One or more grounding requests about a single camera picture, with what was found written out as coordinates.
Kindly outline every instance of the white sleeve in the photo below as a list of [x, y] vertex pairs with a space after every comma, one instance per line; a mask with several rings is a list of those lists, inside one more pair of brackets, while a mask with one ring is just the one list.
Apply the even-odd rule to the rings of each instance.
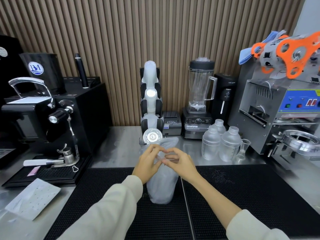
[[59, 240], [70, 239], [124, 239], [142, 196], [141, 180], [129, 175], [121, 184], [114, 184], [101, 200], [95, 203]]
[[248, 210], [242, 210], [232, 218], [226, 228], [229, 240], [289, 240], [279, 229], [270, 229]]

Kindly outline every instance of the white wall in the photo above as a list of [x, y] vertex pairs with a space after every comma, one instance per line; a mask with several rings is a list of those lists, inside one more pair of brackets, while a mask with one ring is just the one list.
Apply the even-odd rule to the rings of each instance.
[[320, 31], [320, 0], [306, 0], [303, 4], [293, 35], [310, 34]]

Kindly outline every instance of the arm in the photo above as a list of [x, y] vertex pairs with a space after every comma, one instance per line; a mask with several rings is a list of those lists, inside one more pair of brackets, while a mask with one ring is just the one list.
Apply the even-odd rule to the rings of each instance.
[[[216, 190], [198, 173], [189, 155], [177, 148], [171, 148], [167, 151], [175, 152], [177, 155], [167, 154], [165, 156], [167, 159], [163, 159], [162, 163], [172, 168], [199, 191], [226, 229], [229, 240], [289, 240], [281, 230], [270, 230], [249, 211], [241, 210]], [[178, 159], [178, 163], [173, 163], [168, 159]]]
[[137, 210], [145, 184], [157, 171], [161, 161], [154, 164], [157, 154], [164, 148], [150, 145], [139, 157], [132, 175], [121, 184], [114, 184], [101, 200], [95, 203], [59, 240], [70, 239], [124, 239]]

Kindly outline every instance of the wooden slat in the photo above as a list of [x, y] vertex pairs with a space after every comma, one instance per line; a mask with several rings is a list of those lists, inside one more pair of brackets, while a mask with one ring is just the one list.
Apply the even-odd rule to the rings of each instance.
[[294, 31], [305, 0], [0, 0], [0, 32], [25, 52], [58, 54], [64, 76], [105, 82], [114, 125], [140, 124], [139, 68], [160, 67], [163, 110], [188, 104], [188, 66], [199, 56], [238, 75], [241, 49], [272, 30]]

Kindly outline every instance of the hand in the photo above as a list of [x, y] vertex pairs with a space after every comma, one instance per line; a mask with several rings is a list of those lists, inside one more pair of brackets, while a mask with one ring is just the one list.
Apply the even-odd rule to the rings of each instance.
[[[168, 149], [167, 152], [175, 152], [176, 155], [174, 154], [165, 155], [166, 159], [163, 159], [162, 163], [172, 168], [184, 180], [192, 184], [195, 180], [201, 177], [190, 155], [188, 155], [187, 153], [184, 153], [183, 151], [175, 147]], [[174, 163], [172, 161], [169, 161], [168, 159], [178, 159], [179, 161], [178, 163]]]
[[161, 166], [161, 160], [154, 164], [154, 160], [160, 151], [168, 153], [163, 147], [157, 144], [151, 144], [139, 157], [139, 161], [135, 166], [132, 175], [139, 177], [139, 179], [142, 181], [142, 184], [148, 182]]

